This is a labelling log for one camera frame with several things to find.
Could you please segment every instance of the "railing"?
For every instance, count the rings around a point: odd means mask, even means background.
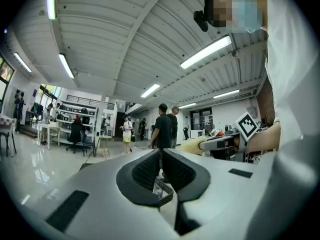
[[[99,100],[94,100],[94,99],[89,99],[89,98],[81,98],[81,97],[72,96],[72,95],[67,95],[66,96],[66,101],[67,102],[79,103],[79,104],[83,104],[83,105],[95,106],[95,107],[99,107],[100,106],[100,101]],[[105,102],[104,103],[104,108],[107,109],[107,110],[114,110],[115,109],[115,104],[114,103]]]
[[[134,103],[134,102],[126,102],[126,105],[125,105],[125,111],[128,111],[129,109],[131,109],[134,105],[136,105],[137,103]]]

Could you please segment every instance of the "glossy floor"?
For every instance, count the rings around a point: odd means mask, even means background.
[[[81,150],[76,153],[66,151],[66,145],[63,144],[53,144],[50,150],[43,145],[38,147],[35,139],[22,134],[15,134],[14,140],[17,154],[11,157],[9,150],[6,157],[5,139],[2,138],[0,175],[11,197],[31,209],[39,197],[77,173],[84,163],[105,161],[105,156],[99,149],[96,157],[89,157],[90,150],[84,157]],[[147,143],[137,142],[140,147],[135,147],[132,151],[141,151],[141,147],[145,149]],[[110,144],[110,156],[106,156],[107,159],[130,156],[121,153],[124,151],[122,142]]]

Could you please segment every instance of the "ceiling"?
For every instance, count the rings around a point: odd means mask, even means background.
[[[0,51],[18,52],[33,82],[47,83],[154,107],[162,102],[208,106],[254,97],[265,74],[267,35],[231,34],[209,26],[202,32],[193,12],[204,0],[57,0],[49,20],[46,0],[27,0],[8,27]],[[180,63],[229,34],[232,44],[188,69]],[[58,53],[75,75],[68,77]],[[151,97],[141,94],[154,83]],[[232,98],[213,96],[240,89]]]

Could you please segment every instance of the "black rectangular panel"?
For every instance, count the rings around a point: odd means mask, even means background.
[[[46,222],[55,229],[64,232],[89,194],[83,191],[74,191],[50,216]]]
[[[236,175],[239,175],[239,176],[242,176],[242,177],[246,177],[246,178],[251,178],[252,176],[252,172],[248,172],[248,171],[245,171],[245,170],[238,170],[238,169],[231,169],[229,171],[229,173],[231,174],[236,174]]]

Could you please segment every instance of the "face mask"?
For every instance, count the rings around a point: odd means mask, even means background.
[[[254,0],[232,0],[232,22],[227,27],[233,33],[253,33],[263,24],[263,13]]]

